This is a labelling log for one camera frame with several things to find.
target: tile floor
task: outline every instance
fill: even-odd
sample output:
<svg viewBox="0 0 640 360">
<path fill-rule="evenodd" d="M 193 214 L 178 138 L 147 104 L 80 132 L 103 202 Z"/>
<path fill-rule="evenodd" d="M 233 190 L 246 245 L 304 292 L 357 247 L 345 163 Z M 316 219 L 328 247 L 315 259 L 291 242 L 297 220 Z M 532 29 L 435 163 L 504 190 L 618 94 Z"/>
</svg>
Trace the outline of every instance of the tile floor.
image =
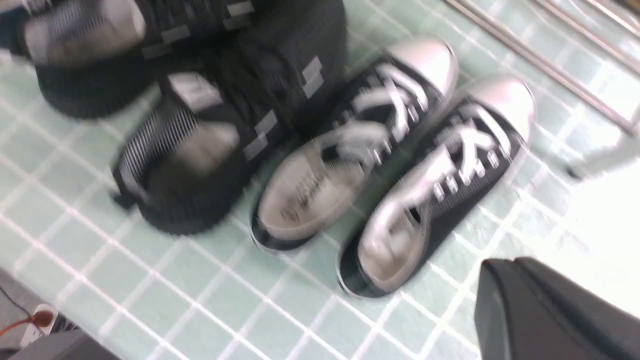
<svg viewBox="0 0 640 360">
<path fill-rule="evenodd" d="M 635 108 L 637 78 L 526 0 L 473 3 L 620 112 Z M 579 3 L 563 6 L 640 54 Z M 345 4 L 351 72 L 396 40 L 433 33 L 456 51 L 460 85 L 510 71 L 538 101 L 527 161 L 411 285 L 361 301 L 335 281 L 341 241 L 388 179 L 295 254 L 268 256 L 249 240 L 258 180 L 214 231 L 171 238 L 108 197 L 111 158 L 157 94 L 98 124 L 72 122 L 44 103 L 33 72 L 12 66 L 0 67 L 0 266 L 126 359 L 479 359 L 472 313 L 478 266 L 490 256 L 536 256 L 640 316 L 640 163 L 581 184 L 562 173 L 620 132 L 442 0 Z"/>
</svg>

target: power strip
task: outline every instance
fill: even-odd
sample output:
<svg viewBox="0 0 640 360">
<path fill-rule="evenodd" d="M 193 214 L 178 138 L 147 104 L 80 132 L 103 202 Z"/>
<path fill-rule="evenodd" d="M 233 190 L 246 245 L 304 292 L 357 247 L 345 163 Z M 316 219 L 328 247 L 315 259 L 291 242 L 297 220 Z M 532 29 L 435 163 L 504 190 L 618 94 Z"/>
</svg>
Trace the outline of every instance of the power strip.
<svg viewBox="0 0 640 360">
<path fill-rule="evenodd" d="M 51 305 L 40 304 L 38 305 L 38 307 L 36 307 L 36 311 L 34 313 L 43 310 L 50 311 L 53 314 L 53 320 L 51 320 L 49 326 L 42 327 L 39 330 L 32 323 L 27 325 L 27 330 L 24 332 L 22 340 L 20 340 L 20 348 L 25 348 L 30 343 L 36 341 L 37 339 L 40 339 L 42 336 L 49 335 L 51 333 L 51 329 L 53 328 L 53 325 L 56 323 L 56 319 L 58 318 L 58 310 L 53 308 Z"/>
</svg>

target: white shoelace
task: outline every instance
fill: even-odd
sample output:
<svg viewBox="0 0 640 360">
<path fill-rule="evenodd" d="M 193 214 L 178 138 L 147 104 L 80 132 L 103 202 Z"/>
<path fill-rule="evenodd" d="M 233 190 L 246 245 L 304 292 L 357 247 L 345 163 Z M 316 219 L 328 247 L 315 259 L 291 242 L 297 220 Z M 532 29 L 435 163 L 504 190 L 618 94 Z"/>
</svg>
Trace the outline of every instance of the white shoelace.
<svg viewBox="0 0 640 360">
<path fill-rule="evenodd" d="M 420 120 L 413 102 L 417 102 L 420 111 L 426 111 L 429 103 L 422 85 L 397 67 L 382 63 L 376 71 L 382 84 L 379 85 L 377 79 L 370 80 L 371 87 L 353 99 L 354 113 L 348 114 L 346 125 L 336 130 L 339 153 L 362 160 L 365 167 L 380 164 L 382 152 L 392 150 L 390 137 L 400 142 L 409 133 L 409 121 Z M 394 107 L 386 126 L 362 119 L 364 111 L 384 105 Z"/>
<path fill-rule="evenodd" d="M 482 106 L 467 105 L 460 113 L 466 121 L 438 135 L 440 145 L 398 183 L 397 188 L 385 197 L 372 214 L 360 244 L 368 253 L 374 252 L 383 258 L 393 258 L 397 251 L 401 251 L 396 242 L 408 242 L 391 235 L 390 229 L 393 224 L 404 216 L 408 209 L 418 208 L 428 201 L 431 194 L 438 201 L 443 201 L 443 182 L 449 193 L 456 193 L 460 187 L 454 178 L 456 172 L 465 186 L 471 183 L 474 176 L 484 177 L 486 169 L 477 157 L 478 149 L 487 151 L 493 168 L 500 165 L 497 148 L 504 157 L 510 157 L 511 143 L 507 134 Z M 493 136 L 476 129 L 474 119 L 482 121 Z M 462 148 L 460 168 L 453 161 L 450 150 L 452 145 L 457 144 Z"/>
</svg>

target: shoe insole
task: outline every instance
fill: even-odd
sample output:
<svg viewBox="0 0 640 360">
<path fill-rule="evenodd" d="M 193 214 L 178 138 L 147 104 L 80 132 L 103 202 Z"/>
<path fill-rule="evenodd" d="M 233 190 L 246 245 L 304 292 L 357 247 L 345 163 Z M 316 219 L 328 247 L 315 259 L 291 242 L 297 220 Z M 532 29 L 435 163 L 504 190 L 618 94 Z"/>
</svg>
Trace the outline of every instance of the shoe insole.
<svg viewBox="0 0 640 360">
<path fill-rule="evenodd" d="M 322 230 L 349 208 L 365 180 L 357 162 L 334 160 L 312 170 L 300 154 L 284 165 L 265 191 L 259 219 L 271 235 L 285 240 Z"/>
<path fill-rule="evenodd" d="M 147 191 L 155 199 L 175 202 L 207 186 L 207 179 L 237 146 L 233 126 L 199 124 L 176 151 L 151 170 Z"/>
</svg>

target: metal eyelet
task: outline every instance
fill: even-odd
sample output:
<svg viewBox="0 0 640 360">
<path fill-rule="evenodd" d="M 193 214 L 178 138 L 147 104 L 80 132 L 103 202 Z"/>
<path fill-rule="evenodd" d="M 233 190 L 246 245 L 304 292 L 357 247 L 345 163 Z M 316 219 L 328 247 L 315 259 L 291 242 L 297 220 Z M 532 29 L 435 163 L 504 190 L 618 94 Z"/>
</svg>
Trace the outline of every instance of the metal eyelet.
<svg viewBox="0 0 640 360">
<path fill-rule="evenodd" d="M 469 176 L 462 174 L 462 170 L 458 170 L 458 176 L 460 176 L 460 179 L 465 186 L 469 186 L 469 184 L 471 183 L 471 178 L 469 178 Z"/>
<path fill-rule="evenodd" d="M 440 183 L 433 185 L 433 193 L 436 194 L 436 199 L 438 199 L 438 202 L 442 202 L 444 200 L 444 189 L 442 188 L 442 185 L 440 185 Z"/>
<path fill-rule="evenodd" d="M 498 166 L 500 166 L 500 160 L 498 160 L 498 156 L 495 154 L 495 151 L 491 150 L 486 157 L 489 159 L 489 163 L 493 168 L 498 168 Z"/>
<path fill-rule="evenodd" d="M 420 121 L 420 117 L 418 116 L 418 111 L 416 111 L 414 106 L 409 108 L 409 116 L 411 117 L 411 120 L 414 123 Z"/>
<path fill-rule="evenodd" d="M 482 161 L 478 160 L 476 164 L 476 175 L 478 175 L 478 177 L 480 178 L 483 178 L 485 174 L 486 170 L 484 169 L 484 165 L 482 164 Z"/>
<path fill-rule="evenodd" d="M 458 183 L 453 178 L 453 176 L 447 176 L 447 186 L 449 187 L 449 191 L 451 191 L 451 193 L 458 192 Z"/>
</svg>

